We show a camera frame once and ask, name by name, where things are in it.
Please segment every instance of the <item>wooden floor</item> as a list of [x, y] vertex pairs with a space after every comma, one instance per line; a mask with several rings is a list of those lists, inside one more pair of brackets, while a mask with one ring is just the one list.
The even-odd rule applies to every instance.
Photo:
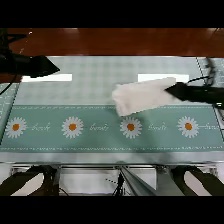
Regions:
[[10, 47], [29, 56], [224, 57], [223, 28], [9, 28], [8, 33], [28, 35]]

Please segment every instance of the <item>daisy print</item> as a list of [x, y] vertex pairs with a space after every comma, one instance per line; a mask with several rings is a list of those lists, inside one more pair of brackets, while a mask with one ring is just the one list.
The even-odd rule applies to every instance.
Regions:
[[83, 122], [77, 117], [69, 117], [63, 122], [62, 132], [64, 132], [63, 135], [65, 135], [66, 138], [75, 138], [82, 134], [82, 130]]
[[188, 138], [194, 138], [199, 133], [199, 127], [194, 118], [182, 117], [179, 119], [177, 127], [182, 132], [182, 135]]
[[26, 121], [21, 117], [15, 117], [8, 122], [5, 131], [8, 138], [17, 138], [23, 134], [26, 128]]
[[140, 121], [132, 117], [126, 117], [126, 119], [121, 122], [120, 127], [120, 131], [123, 132], [123, 135], [125, 135], [126, 138], [131, 139], [139, 136], [141, 134], [140, 131], [142, 130]]

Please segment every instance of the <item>white cloth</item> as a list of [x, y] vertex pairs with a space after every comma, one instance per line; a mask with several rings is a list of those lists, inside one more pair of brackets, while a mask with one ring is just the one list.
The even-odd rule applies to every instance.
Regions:
[[127, 116], [139, 111], [173, 103], [176, 98], [164, 90], [175, 84], [176, 79], [168, 77], [117, 85], [112, 92], [112, 98], [115, 101], [118, 115]]

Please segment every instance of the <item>orange flower center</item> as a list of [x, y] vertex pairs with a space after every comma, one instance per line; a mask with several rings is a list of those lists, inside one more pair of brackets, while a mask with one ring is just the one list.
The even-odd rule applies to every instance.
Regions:
[[135, 129], [135, 126], [133, 124], [128, 124], [128, 130], [133, 131]]
[[14, 124], [14, 125], [12, 126], [12, 130], [13, 130], [13, 131], [17, 131], [17, 130], [19, 130], [19, 124]]
[[69, 129], [70, 129], [71, 131], [74, 131], [74, 130], [76, 129], [76, 124], [70, 124], [70, 125], [69, 125]]
[[186, 123], [185, 128], [190, 131], [192, 129], [192, 124]]

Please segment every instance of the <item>white flower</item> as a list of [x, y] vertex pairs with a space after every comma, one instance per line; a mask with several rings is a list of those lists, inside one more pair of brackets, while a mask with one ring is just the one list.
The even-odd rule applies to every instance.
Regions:
[[26, 121], [24, 119], [14, 117], [14, 119], [8, 122], [5, 131], [8, 138], [17, 138], [18, 136], [23, 134], [23, 131], [25, 131], [26, 128]]
[[185, 137], [194, 138], [199, 133], [199, 127], [194, 118], [182, 117], [179, 119], [177, 127], [179, 131], [182, 131], [182, 135], [185, 135]]
[[126, 138], [135, 138], [141, 134], [142, 125], [138, 119], [126, 117], [121, 122], [120, 131], [123, 131], [123, 135], [126, 135]]
[[76, 136], [82, 134], [82, 130], [83, 122], [77, 117], [69, 117], [68, 119], [66, 119], [65, 122], [63, 122], [62, 131], [64, 132], [63, 135], [65, 135], [66, 138], [75, 138]]

